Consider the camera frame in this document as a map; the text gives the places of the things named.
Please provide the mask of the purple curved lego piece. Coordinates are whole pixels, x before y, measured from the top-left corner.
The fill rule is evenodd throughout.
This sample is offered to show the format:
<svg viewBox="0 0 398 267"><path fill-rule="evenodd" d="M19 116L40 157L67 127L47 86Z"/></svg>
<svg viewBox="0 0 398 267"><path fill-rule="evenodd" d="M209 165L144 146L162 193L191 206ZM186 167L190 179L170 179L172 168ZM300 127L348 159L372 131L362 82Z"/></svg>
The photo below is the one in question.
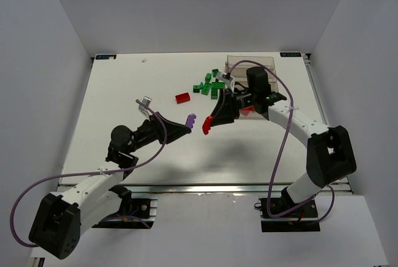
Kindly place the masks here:
<svg viewBox="0 0 398 267"><path fill-rule="evenodd" d="M194 124L195 124L195 120L196 120L197 116L195 113L191 113L187 116L186 122L185 122L185 126L187 128L189 128L190 130L193 129Z"/></svg>

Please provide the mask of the red long lego brick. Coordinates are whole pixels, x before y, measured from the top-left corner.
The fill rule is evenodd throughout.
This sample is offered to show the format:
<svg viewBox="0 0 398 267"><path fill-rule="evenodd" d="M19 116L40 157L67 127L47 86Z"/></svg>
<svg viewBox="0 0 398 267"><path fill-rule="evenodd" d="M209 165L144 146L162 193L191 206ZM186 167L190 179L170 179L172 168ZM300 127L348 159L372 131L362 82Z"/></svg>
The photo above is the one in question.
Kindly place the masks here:
<svg viewBox="0 0 398 267"><path fill-rule="evenodd" d="M188 92L175 95L175 101L177 104L186 103L190 100L191 98Z"/></svg>

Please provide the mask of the red curved lego piece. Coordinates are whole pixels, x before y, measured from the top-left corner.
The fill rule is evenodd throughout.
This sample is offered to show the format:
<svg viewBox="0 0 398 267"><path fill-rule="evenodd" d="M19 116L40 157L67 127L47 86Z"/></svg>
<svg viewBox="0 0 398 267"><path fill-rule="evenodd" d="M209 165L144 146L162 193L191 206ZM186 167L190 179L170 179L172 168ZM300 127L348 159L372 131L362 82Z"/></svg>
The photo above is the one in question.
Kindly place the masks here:
<svg viewBox="0 0 398 267"><path fill-rule="evenodd" d="M206 117L202 125L202 131L204 135L208 135L211 129L211 122L213 121L213 116L209 115Z"/></svg>

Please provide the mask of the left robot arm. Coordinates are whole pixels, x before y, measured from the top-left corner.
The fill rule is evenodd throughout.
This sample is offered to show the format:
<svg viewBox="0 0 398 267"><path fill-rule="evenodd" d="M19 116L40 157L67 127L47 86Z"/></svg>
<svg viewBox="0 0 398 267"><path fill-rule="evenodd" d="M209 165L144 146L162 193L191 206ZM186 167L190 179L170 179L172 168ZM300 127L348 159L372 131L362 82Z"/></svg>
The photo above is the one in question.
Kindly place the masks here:
<svg viewBox="0 0 398 267"><path fill-rule="evenodd" d="M155 113L135 131L125 125L115 127L105 161L115 163L117 172L101 171L60 194L47 194L39 205L29 240L63 260L89 228L105 218L129 215L133 210L131 191L121 182L137 165L138 158L133 152L154 141L169 144L190 134L195 120L196 116L190 114L185 124L180 124Z"/></svg>

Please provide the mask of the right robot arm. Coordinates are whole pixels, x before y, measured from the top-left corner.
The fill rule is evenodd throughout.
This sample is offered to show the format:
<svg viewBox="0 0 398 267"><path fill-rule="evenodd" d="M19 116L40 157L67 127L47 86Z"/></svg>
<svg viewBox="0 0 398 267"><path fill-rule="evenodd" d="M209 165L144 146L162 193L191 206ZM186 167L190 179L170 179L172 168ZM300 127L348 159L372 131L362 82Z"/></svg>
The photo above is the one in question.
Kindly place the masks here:
<svg viewBox="0 0 398 267"><path fill-rule="evenodd" d="M314 197L327 185L340 180L357 170L348 130L342 126L331 127L301 113L294 105L292 95L284 96L273 91L269 76L270 69L253 62L247 69L248 85L236 89L230 73L220 72L217 77L225 82L218 102L202 126L208 134L215 126L234 123L240 111L250 106L266 120L285 129L283 142L292 135L306 148L304 174L283 189L280 197L284 210L292 210Z"/></svg>

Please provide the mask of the green lego brick lower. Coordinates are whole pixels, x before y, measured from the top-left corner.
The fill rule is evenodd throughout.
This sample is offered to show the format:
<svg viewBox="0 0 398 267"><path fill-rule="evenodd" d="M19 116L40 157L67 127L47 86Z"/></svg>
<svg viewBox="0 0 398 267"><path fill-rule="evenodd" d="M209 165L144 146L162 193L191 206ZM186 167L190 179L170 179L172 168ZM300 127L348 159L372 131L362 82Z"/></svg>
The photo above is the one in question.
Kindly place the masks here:
<svg viewBox="0 0 398 267"><path fill-rule="evenodd" d="M220 90L217 89L217 88L212 88L212 89L211 89L211 92L210 92L210 93L211 93L211 99L212 99L212 100L217 100L217 99L219 98L219 94L220 94L219 91L220 91Z"/></svg>

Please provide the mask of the green flat lego plate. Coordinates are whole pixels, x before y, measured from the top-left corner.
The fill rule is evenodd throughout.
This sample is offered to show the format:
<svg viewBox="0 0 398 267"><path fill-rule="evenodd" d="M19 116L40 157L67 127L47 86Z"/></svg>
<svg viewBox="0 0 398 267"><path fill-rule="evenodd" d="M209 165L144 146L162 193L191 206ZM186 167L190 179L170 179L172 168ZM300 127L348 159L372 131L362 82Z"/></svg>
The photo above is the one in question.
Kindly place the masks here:
<svg viewBox="0 0 398 267"><path fill-rule="evenodd" d="M214 89L223 89L225 87L224 82L212 82L211 87Z"/></svg>

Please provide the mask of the green long lego brick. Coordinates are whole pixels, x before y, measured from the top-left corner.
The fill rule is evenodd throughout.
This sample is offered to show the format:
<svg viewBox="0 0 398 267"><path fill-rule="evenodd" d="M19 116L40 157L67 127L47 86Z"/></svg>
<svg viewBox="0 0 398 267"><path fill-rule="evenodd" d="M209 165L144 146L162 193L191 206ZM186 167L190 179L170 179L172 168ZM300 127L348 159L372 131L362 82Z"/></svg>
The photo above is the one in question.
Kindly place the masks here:
<svg viewBox="0 0 398 267"><path fill-rule="evenodd" d="M201 89L201 94L202 95L208 95L211 91L212 84L211 83L205 83L203 85L203 88Z"/></svg>

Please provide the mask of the green lego brick left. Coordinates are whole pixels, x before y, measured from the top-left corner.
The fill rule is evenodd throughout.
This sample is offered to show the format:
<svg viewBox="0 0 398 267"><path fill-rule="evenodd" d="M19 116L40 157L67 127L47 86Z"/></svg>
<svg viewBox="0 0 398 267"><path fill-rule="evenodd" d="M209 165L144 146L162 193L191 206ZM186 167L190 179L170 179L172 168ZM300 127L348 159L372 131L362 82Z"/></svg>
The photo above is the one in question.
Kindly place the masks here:
<svg viewBox="0 0 398 267"><path fill-rule="evenodd" d="M203 89L203 85L194 85L193 86L194 93L200 93L202 89Z"/></svg>

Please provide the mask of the green lego brick small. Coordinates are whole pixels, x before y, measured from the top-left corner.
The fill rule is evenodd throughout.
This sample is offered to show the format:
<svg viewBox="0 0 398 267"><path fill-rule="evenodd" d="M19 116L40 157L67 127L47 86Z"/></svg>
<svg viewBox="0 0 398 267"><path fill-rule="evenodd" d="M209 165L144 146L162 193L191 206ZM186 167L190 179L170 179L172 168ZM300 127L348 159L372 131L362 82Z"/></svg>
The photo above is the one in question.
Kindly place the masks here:
<svg viewBox="0 0 398 267"><path fill-rule="evenodd" d="M211 81L211 79L212 79L212 74L207 73L206 76L205 76L205 82L209 83Z"/></svg>

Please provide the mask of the green lego brick top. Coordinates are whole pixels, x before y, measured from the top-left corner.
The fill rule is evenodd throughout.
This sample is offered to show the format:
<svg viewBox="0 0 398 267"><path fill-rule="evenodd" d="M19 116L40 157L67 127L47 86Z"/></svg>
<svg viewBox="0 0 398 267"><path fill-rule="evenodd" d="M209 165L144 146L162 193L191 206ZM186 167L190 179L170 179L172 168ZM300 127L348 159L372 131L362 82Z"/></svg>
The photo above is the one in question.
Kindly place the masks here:
<svg viewBox="0 0 398 267"><path fill-rule="evenodd" d="M218 69L213 69L213 70L212 70L212 76L213 76L213 77L216 77L217 74L218 74L218 72L219 72Z"/></svg>

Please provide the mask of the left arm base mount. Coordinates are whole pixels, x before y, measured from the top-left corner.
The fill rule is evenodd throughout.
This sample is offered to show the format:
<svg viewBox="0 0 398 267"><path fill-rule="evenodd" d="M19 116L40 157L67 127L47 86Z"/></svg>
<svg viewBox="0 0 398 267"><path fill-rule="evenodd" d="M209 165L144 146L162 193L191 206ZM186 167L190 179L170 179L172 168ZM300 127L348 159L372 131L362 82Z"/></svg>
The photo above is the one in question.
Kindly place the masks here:
<svg viewBox="0 0 398 267"><path fill-rule="evenodd" d="M92 228L106 229L145 229L149 230L154 224L155 213L152 211L152 199L134 198L132 192L124 186L115 185L109 190L121 201L118 210L108 215Z"/></svg>

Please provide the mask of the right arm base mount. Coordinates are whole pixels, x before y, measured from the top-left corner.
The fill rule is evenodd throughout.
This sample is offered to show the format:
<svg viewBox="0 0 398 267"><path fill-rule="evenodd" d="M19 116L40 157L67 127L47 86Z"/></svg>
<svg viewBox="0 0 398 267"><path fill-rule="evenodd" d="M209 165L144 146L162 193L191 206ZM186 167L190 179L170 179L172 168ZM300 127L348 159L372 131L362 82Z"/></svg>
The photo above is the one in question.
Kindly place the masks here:
<svg viewBox="0 0 398 267"><path fill-rule="evenodd" d="M303 205L297 210L283 217L272 218L266 211L267 199L259 199L254 204L261 216L261 230L263 233L305 233L319 232L318 210L315 201Z"/></svg>

